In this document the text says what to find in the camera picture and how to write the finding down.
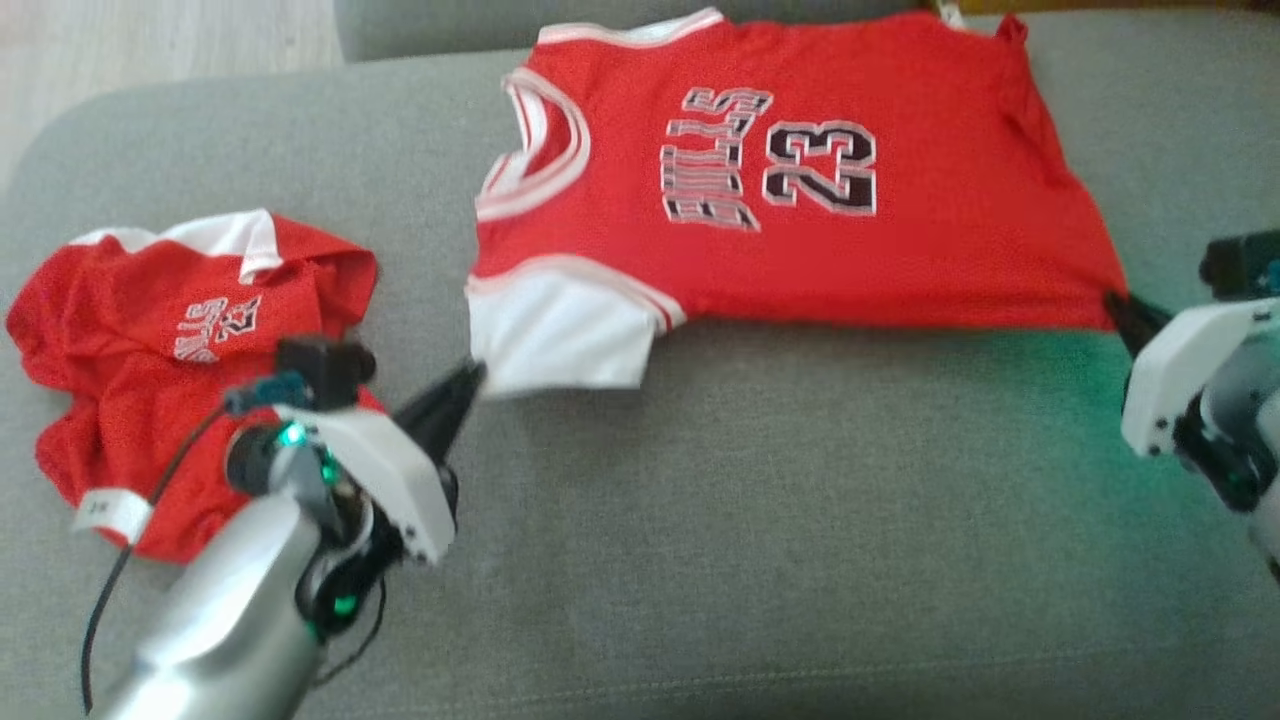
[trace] white jersey trim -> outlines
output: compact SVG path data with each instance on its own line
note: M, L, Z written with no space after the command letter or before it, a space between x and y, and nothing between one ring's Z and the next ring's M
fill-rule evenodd
M663 20L634 29L609 29L595 23L563 23L547 26L538 32L538 45L595 40L620 47L659 47L687 35L724 22L716 8L707 8L691 15Z
M466 296L471 355L488 366L485 397L639 387L653 340L685 320L666 293L573 255L471 277Z
M524 147L498 158L476 196L476 220L485 222L527 213L559 195L586 169L591 155L591 132L586 118L564 92L529 68L516 68L503 87L511 96L520 123ZM563 113L568 123L568 147L531 176L525 170L547 142L547 105Z
M241 284L252 284L259 273L284 264L276 243L275 220L264 209L200 218L160 233L143 228L102 228L84 233L68 245L99 245L108 237L114 237L129 254L169 241L209 258L241 258Z
M680 302L660 290L640 282L626 273L614 270L608 265L596 263L595 260L568 254L539 255L536 258L530 258L506 273L490 275L488 278L471 275L467 278L466 292L468 296L471 293L500 292L503 288L522 277L547 272L556 272L573 277L581 282L589 282L595 286L609 288L636 306L644 307L655 320L658 320L658 325L655 328L658 334L675 329L685 324L689 319L685 315L685 310L680 306Z

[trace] red fabric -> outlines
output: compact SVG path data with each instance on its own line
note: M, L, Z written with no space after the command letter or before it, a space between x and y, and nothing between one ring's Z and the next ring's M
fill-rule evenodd
M492 199L479 199L472 274L493 278L531 258L576 255L669 295L690 318L1110 329L1102 297L1126 293L1124 273L1066 165L1025 37L1012 17L996 37L982 37L909 13L837 26L719 20L650 47L541 42L526 68L580 108L590 158L572 184L520 214L485 217ZM687 108L696 88L709 97L732 88L772 96L745 133L721 136L740 142L739 191L663 184L664 146L716 149L716 137L672 133L669 123L727 120ZM548 140L531 172L570 146L566 113L541 105ZM795 206L769 201L763 178L778 165L767 155L776 124L829 122L860 126L872 138L873 160L855 170L874 174L874 211L831 211L804 188ZM837 137L832 152L851 142ZM832 152L800 164L835 182ZM692 177L708 168L676 170ZM758 227L672 222L666 208L677 195L721 209L740 204Z
M72 506L99 487L147 497L223 392L271 373L279 338L339 337L365 315L376 275L367 250L265 211L198 223L160 237L86 236L49 258L9 311L31 379L72 393L70 410L36 443L40 468ZM257 228L251 249L241 242L246 223ZM210 240L232 254L189 246ZM246 252L261 254L264 240L279 266L250 277ZM219 420L196 443L141 555L187 562L243 505L223 474L237 427Z

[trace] clothing tag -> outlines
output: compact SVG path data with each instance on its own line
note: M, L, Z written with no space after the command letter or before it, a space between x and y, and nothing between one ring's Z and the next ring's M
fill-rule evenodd
M938 3L938 17L951 29L966 29L964 15L960 14L960 5L956 3Z
M72 532L96 529L113 530L137 544L142 530L151 521L151 505L138 493L123 488L92 489L81 498Z

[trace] wooden floor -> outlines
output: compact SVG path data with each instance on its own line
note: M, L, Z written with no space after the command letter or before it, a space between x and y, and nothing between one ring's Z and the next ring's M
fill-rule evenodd
M96 95L338 64L333 0L0 0L0 191L41 128Z

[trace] gray fabric surface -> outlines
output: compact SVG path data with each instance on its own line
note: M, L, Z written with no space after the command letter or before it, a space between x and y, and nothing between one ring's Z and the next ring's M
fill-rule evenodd
M1027 19L1133 286L1206 301L1203 243L1280 225L1280 20ZM5 306L90 228L266 205L378 252L362 336L402 401L467 347L471 196L516 143L497 82L522 56L83 105L0 209ZM111 552L31 457L64 400L0 354L0 697L70 717ZM1125 372L1105 336L707 323L640 392L480 406L453 552L393 574L381 641L302 717L1274 717L1280 591L1204 483L1124 446ZM100 684L173 578L128 570Z
M543 26L639 27L716 5L736 22L847 22L923 6L916 0L334 0L348 63L529 47Z

